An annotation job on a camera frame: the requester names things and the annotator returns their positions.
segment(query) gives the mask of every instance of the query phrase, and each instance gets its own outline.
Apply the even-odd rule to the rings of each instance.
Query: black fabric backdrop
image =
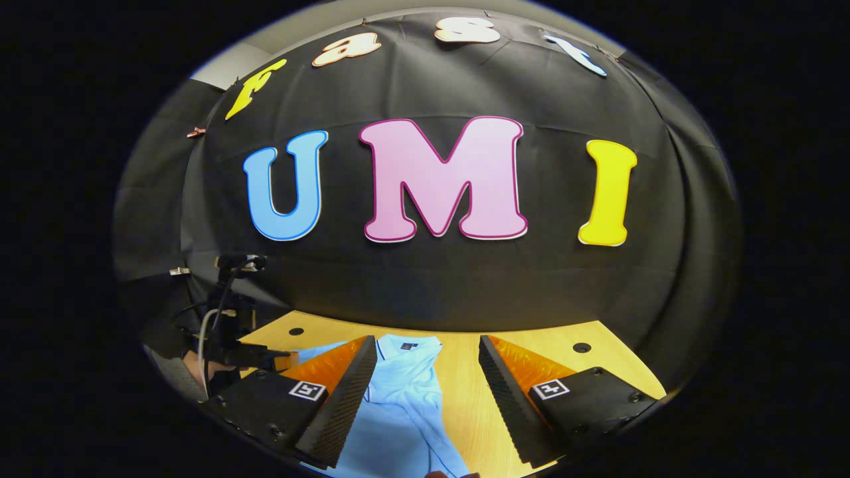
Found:
[[[543,38],[557,32],[498,14],[490,20],[499,41],[442,43],[434,25],[447,15],[377,20],[295,48],[280,57],[286,64],[252,94],[251,104],[228,121],[224,115],[242,81],[222,98],[197,85],[180,89],[139,141],[119,190],[119,275],[146,276],[164,270],[164,259],[178,264],[184,258],[193,270],[193,290],[202,296],[202,283],[214,282],[209,265],[216,255],[261,253],[269,264],[251,279],[251,289],[322,316],[446,331],[600,320],[669,391],[676,390],[721,323],[740,253],[734,186],[708,127],[633,55],[616,62],[573,40],[608,72],[601,78]],[[381,48],[311,65],[327,44],[364,31],[377,33]],[[190,107],[197,113],[188,122],[168,122],[170,109],[182,102],[209,112]],[[434,237],[405,195],[405,210],[419,224],[416,236],[394,244],[368,240],[363,226],[373,211],[371,149],[360,143],[360,130],[409,118],[446,158],[476,116],[523,124],[517,181],[529,231],[509,241],[465,237],[457,222],[468,210],[467,193],[448,232]],[[186,139],[191,121],[207,134]],[[291,138],[316,129],[329,134],[321,149],[319,222],[299,240],[271,241],[253,226],[242,163],[264,147],[285,151]],[[596,166],[585,150],[590,139],[623,144],[638,158],[629,182],[629,236],[617,248],[576,238],[596,184]],[[174,155],[160,153],[169,147]],[[151,170],[140,163],[167,168],[156,189],[137,186]],[[297,200],[291,157],[281,156],[271,169],[275,205],[289,211]],[[165,212],[167,227],[148,226]],[[135,254],[149,259],[140,243],[167,244],[162,250],[169,255],[134,263]]]

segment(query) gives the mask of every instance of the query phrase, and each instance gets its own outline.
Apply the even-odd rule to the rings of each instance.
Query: wall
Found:
[[[247,43],[237,43],[209,60],[192,78],[227,89],[237,77],[242,78],[269,59],[270,53]]]

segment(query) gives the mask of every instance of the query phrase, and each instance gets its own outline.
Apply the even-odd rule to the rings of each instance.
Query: pink letter m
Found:
[[[366,237],[402,242],[417,233],[416,223],[405,216],[405,189],[431,234],[443,236],[467,186],[469,212],[459,224],[464,236],[522,236],[528,230],[517,192],[516,144],[522,135],[522,125],[512,119],[475,117],[443,161],[409,119],[363,128],[360,140],[372,148],[375,175],[375,217],[364,228]]]

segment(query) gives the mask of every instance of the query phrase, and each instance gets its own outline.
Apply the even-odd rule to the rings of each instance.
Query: blue letter u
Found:
[[[275,210],[271,200],[271,163],[277,149],[263,148],[246,158],[242,169],[248,175],[248,207],[254,227],[274,241],[294,241],[304,237],[319,221],[321,189],[319,181],[319,148],[327,142],[327,131],[300,134],[286,145],[295,156],[295,188],[297,201],[288,214]]]

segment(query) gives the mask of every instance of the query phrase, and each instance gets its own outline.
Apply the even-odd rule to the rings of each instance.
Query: yellow letter i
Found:
[[[626,241],[626,200],[629,174],[638,164],[632,150],[613,141],[594,139],[587,152],[596,162],[596,193],[590,220],[579,228],[579,241],[596,246],[620,246]]]

